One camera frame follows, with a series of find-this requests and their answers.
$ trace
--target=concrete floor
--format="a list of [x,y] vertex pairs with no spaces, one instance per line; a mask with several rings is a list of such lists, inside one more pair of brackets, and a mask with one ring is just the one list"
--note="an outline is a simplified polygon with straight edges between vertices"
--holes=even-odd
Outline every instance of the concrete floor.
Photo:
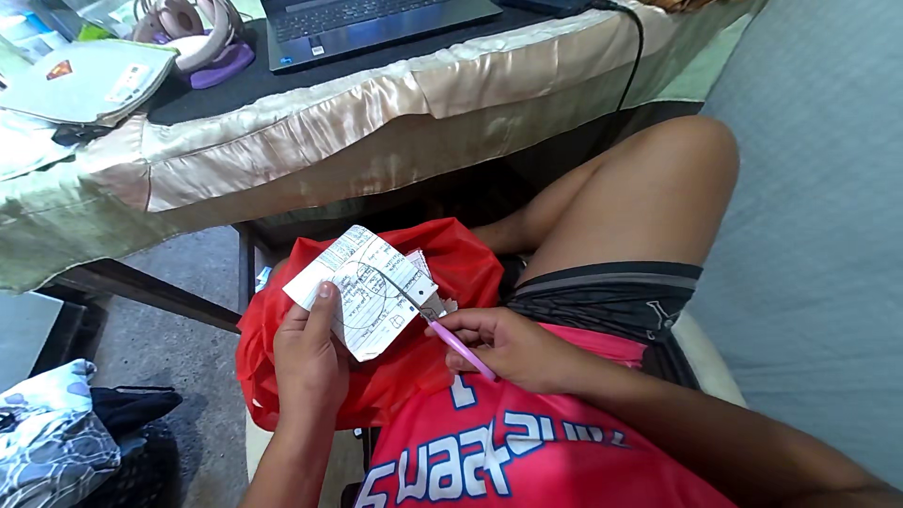
[[[180,236],[124,262],[236,309],[237,257],[237,234],[224,227]],[[92,384],[175,387],[184,402],[166,421],[182,458],[181,506],[236,506],[247,487],[245,405],[235,378],[238,336],[119,297],[107,310]],[[320,504],[329,508],[338,506],[345,484],[363,475],[359,441],[337,433],[334,443]]]

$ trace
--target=laptop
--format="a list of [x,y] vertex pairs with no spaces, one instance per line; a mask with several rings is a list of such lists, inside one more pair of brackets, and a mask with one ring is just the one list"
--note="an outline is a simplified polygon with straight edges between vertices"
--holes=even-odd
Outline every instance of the laptop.
[[489,0],[263,0],[270,71],[486,20]]

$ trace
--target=scissor handle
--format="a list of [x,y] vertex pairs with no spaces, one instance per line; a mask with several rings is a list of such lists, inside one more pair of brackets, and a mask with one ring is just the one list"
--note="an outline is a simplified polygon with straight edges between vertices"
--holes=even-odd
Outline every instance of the scissor handle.
[[458,354],[463,356],[470,362],[477,370],[486,376],[490,381],[496,380],[496,373],[494,373],[489,367],[486,366],[486,363],[483,363],[477,358],[477,355],[474,354],[463,342],[458,338],[458,335],[449,332],[448,328],[439,324],[438,321],[431,321],[430,328],[436,331],[436,334],[439,335],[439,338],[442,339],[444,343],[447,343],[453,350],[457,351]]

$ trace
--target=black mat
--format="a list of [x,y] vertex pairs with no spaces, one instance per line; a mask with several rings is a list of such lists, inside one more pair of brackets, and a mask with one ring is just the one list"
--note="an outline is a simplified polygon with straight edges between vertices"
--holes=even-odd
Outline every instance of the black mat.
[[168,78],[150,101],[148,119],[155,124],[172,125],[196,118],[229,113],[255,100],[292,89],[310,87],[358,71],[383,67],[399,60],[423,56],[452,44],[475,37],[502,33],[529,24],[536,24],[550,16],[530,13],[512,7],[502,7],[502,14],[488,23],[465,26],[424,39],[387,46],[373,52],[363,52],[347,59],[304,69],[290,74],[273,74],[266,54],[266,23],[248,22],[243,38],[254,48],[257,57],[246,69],[230,80],[204,90],[194,90],[175,78]]

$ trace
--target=red plastic bag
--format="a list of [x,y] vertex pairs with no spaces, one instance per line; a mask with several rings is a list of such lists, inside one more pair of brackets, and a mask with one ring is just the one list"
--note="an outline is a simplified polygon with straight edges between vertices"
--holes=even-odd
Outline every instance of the red plastic bag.
[[[402,254],[423,249],[443,299],[454,298],[460,308],[496,304],[502,267],[492,251],[457,220],[429,221],[379,237]],[[274,430],[279,419],[273,335],[293,303],[282,287],[331,243],[299,238],[288,262],[254,295],[238,322],[237,377],[251,418],[265,430]],[[425,328],[426,322],[415,318],[382,354],[350,374],[337,430],[383,426],[418,391],[432,393],[452,385],[445,345],[436,337],[426,337]]]

